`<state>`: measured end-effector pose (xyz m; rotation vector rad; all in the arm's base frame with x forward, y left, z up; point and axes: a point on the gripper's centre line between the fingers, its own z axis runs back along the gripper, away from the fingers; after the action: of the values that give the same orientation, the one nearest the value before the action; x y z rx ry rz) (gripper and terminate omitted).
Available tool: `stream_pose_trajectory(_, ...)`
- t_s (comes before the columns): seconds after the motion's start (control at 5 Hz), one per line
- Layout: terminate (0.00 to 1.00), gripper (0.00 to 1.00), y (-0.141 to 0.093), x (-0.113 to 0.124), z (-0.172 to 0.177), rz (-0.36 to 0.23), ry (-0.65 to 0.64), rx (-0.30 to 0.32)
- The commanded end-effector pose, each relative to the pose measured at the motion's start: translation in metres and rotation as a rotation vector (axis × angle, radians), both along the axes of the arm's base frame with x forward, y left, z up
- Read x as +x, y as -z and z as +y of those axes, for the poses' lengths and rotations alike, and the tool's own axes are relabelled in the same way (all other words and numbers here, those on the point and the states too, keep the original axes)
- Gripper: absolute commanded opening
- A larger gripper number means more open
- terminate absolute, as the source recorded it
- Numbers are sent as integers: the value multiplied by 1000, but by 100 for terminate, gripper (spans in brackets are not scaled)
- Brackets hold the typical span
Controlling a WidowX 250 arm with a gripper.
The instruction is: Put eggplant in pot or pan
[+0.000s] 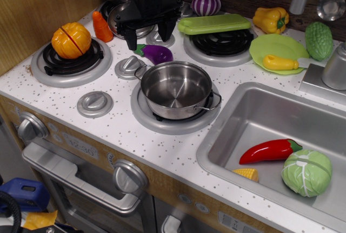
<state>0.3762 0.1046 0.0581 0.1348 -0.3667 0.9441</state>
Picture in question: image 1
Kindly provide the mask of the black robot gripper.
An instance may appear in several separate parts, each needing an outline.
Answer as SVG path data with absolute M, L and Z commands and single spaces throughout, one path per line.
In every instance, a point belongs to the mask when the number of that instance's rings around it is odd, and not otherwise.
M 124 35 L 130 50 L 137 49 L 136 30 L 144 27 L 157 25 L 161 40 L 169 40 L 181 13 L 181 0 L 130 0 L 129 3 L 121 12 L 117 30 Z

